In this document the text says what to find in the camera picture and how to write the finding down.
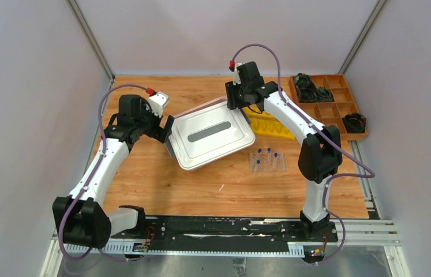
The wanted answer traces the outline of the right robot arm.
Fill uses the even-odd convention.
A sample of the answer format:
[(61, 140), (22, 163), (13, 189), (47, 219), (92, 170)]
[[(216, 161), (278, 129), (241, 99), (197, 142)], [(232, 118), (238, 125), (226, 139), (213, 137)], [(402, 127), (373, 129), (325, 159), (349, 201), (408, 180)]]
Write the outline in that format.
[(232, 81), (225, 84), (230, 110), (255, 105), (272, 115), (300, 143), (298, 168), (306, 179), (306, 197), (296, 231), (308, 240), (322, 238), (329, 226), (328, 181), (342, 164), (340, 132), (325, 126), (299, 108), (279, 83), (265, 82), (255, 62), (230, 61)]

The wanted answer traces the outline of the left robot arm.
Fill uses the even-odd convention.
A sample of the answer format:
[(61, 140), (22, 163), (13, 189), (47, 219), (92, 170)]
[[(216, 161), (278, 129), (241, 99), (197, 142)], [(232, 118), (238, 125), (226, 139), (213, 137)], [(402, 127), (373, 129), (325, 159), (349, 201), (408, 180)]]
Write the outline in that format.
[(140, 95), (119, 98), (118, 112), (113, 114), (102, 133), (99, 149), (82, 179), (66, 197), (57, 197), (52, 205), (58, 236), (63, 244), (101, 249), (110, 237), (126, 231), (133, 238), (147, 232), (143, 208), (122, 205), (105, 212), (103, 203), (120, 165), (141, 136), (164, 144), (171, 134), (174, 117), (161, 126), (164, 108), (170, 98), (155, 92), (145, 99)]

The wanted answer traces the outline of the pink plastic bin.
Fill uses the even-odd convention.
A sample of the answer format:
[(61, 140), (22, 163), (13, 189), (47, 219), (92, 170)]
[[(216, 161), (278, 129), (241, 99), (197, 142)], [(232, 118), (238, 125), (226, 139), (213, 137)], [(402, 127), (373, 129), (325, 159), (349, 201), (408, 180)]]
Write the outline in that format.
[(223, 157), (220, 135), (233, 126), (226, 104), (221, 96), (174, 116), (166, 147), (182, 169), (193, 171)]

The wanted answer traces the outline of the white bin lid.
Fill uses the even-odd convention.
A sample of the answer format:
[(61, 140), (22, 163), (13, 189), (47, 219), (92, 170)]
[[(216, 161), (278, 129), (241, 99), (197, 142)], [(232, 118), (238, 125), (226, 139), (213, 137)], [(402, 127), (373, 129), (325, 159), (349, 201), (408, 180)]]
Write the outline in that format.
[(193, 171), (255, 141), (245, 112), (230, 110), (222, 96), (176, 115), (166, 148), (180, 168)]

